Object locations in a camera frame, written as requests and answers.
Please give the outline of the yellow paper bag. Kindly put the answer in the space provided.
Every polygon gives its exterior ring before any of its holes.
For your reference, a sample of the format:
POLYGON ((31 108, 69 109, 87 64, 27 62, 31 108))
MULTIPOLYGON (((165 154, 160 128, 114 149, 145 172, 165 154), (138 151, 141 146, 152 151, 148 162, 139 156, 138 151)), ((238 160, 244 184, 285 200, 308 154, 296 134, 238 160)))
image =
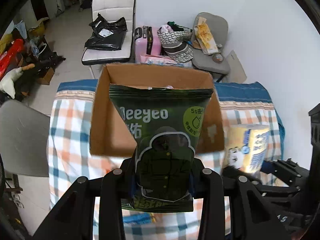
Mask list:
POLYGON ((194 27, 196 39, 205 55, 212 55, 219 52, 214 37, 206 23, 207 19, 199 17, 194 27))

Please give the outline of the blue long snack packet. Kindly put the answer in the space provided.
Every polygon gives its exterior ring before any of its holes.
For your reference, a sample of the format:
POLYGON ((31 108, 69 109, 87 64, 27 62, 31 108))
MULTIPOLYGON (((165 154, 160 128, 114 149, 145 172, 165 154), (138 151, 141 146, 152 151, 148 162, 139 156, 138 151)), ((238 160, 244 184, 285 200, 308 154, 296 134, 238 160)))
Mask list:
POLYGON ((150 224, 156 222, 156 217, 153 213, 136 212, 123 216, 125 224, 150 224))

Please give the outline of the black plastic bag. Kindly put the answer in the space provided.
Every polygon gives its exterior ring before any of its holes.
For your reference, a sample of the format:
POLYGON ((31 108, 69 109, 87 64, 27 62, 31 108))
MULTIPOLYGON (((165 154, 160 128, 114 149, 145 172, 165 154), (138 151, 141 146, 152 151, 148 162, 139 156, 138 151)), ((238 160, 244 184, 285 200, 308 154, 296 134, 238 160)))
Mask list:
POLYGON ((105 51, 121 50, 127 32, 124 17, 114 22, 108 22, 98 13, 97 18, 89 26, 93 32, 85 42, 85 48, 105 51))

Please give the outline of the green wet wipes packet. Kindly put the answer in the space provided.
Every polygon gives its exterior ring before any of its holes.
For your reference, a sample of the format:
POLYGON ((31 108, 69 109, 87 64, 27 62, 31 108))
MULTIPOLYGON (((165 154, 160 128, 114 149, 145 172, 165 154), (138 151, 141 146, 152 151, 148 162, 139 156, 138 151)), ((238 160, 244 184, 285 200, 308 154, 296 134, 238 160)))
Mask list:
POLYGON ((127 210, 191 212, 196 148, 211 88, 133 88, 112 84, 109 97, 136 142, 127 210))

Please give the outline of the patterned tote bag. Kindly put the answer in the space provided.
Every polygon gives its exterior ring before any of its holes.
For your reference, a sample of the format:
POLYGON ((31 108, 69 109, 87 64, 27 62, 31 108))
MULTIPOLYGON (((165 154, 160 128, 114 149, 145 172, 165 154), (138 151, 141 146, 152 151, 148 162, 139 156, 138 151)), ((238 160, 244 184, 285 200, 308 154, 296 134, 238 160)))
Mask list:
POLYGON ((178 63, 186 63, 193 59, 193 50, 189 44, 192 34, 190 28, 175 22, 164 24, 157 30, 164 52, 178 63))

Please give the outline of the white leather chair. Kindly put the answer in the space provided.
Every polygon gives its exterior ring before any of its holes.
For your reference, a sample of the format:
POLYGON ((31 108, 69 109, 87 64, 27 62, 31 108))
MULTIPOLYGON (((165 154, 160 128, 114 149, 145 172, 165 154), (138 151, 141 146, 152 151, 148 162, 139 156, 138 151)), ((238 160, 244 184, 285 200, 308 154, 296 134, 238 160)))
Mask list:
POLYGON ((133 45, 136 0, 92 0, 92 36, 85 42, 85 66, 127 62, 133 45))

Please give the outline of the grey padded chair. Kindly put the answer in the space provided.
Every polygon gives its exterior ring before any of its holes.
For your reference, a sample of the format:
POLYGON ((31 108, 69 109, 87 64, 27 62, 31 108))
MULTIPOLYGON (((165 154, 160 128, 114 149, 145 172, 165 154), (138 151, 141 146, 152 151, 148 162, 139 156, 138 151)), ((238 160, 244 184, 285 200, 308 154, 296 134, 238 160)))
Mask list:
POLYGON ((222 77, 230 72, 230 66, 222 54, 227 41, 228 23, 220 16, 208 12, 199 13, 193 23, 191 45, 194 67, 222 77))

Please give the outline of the grey chair near table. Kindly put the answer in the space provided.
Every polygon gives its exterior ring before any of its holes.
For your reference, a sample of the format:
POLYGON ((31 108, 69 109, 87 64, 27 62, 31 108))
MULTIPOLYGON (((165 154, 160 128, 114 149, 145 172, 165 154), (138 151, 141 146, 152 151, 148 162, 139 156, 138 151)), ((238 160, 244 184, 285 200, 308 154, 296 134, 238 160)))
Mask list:
POLYGON ((50 117, 9 100, 1 105, 1 157, 10 173, 48 177, 47 142, 50 117))

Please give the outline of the yellow blue tissue pack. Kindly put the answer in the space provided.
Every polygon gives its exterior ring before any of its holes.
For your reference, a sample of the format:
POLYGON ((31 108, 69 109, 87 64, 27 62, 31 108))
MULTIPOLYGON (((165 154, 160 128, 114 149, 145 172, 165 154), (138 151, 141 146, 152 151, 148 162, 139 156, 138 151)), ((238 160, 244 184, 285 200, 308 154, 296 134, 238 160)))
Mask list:
POLYGON ((223 167, 254 174, 261 169, 270 128, 260 124, 232 125, 227 129, 223 167))

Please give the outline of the pink suitcase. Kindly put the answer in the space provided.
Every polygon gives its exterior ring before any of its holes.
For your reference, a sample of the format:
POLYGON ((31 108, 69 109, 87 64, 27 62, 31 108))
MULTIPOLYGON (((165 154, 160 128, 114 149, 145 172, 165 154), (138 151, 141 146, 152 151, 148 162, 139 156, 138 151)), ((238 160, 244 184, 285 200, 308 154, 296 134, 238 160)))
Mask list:
POLYGON ((141 56, 160 55, 161 42, 157 33, 158 28, 142 26, 135 29, 135 62, 141 63, 141 56))

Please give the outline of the small cardboard box on floor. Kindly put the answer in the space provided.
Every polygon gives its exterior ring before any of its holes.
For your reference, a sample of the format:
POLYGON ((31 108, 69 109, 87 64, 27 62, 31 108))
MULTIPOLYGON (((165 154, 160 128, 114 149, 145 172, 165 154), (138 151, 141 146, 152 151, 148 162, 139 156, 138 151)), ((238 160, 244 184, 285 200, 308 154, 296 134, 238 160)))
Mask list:
POLYGON ((40 77, 38 77, 36 79, 36 82, 40 85, 50 85, 50 82, 54 76, 55 72, 53 70, 52 67, 46 69, 45 71, 43 71, 40 75, 40 77))

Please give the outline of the plaid checked tablecloth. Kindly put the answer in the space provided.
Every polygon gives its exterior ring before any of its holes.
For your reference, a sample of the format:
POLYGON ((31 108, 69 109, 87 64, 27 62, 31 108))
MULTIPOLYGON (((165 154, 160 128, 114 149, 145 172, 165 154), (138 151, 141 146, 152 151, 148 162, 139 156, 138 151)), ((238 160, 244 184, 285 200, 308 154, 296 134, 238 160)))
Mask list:
MULTIPOLYGON (((100 178, 122 163, 118 157, 98 157, 89 151, 92 107, 97 80, 59 85, 53 102, 48 136, 50 203, 55 205, 80 176, 100 178)), ((216 83, 224 128, 263 124, 270 128, 266 160, 283 157, 285 128, 266 88, 260 83, 216 83)), ((155 214, 150 224, 125 224, 127 239, 197 239, 202 200, 193 212, 155 214)))

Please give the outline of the open cardboard milk box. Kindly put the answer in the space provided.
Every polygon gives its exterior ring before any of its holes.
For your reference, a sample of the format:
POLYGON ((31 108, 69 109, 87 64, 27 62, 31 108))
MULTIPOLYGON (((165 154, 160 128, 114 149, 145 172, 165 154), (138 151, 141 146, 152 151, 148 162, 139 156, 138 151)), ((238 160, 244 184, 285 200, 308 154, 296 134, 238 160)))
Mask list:
POLYGON ((220 105, 209 73, 173 66, 115 63, 106 65, 95 93, 90 133, 92 155, 133 157, 136 148, 133 136, 110 100, 112 84, 142 89, 211 88, 213 93, 204 112, 196 154, 225 148, 220 105))

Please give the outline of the red plastic bag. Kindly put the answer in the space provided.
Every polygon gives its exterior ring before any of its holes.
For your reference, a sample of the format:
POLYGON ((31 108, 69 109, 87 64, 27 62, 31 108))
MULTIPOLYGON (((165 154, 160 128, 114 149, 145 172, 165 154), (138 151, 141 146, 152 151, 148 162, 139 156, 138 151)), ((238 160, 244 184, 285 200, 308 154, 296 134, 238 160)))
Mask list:
POLYGON ((23 49, 24 49, 24 40, 23 39, 18 38, 13 41, 13 44, 9 48, 9 50, 7 51, 7 54, 5 55, 5 57, 3 57, 3 59, 1 59, 1 65, 0 65, 1 79, 4 77, 9 63, 17 55, 17 53, 20 53, 23 49))

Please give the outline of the white goose plush toy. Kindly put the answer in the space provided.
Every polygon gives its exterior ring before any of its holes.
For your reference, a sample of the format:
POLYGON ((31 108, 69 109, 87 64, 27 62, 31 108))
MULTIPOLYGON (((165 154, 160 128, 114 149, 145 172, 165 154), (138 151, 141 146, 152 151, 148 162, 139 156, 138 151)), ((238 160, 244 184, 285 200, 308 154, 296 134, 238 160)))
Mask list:
POLYGON ((0 82, 1 92, 8 94, 12 99, 14 99, 16 94, 14 88, 15 81, 17 81, 23 75, 24 71, 33 69, 34 67, 35 64, 31 63, 24 67, 12 69, 7 74, 5 74, 5 76, 3 77, 3 79, 1 79, 0 82))

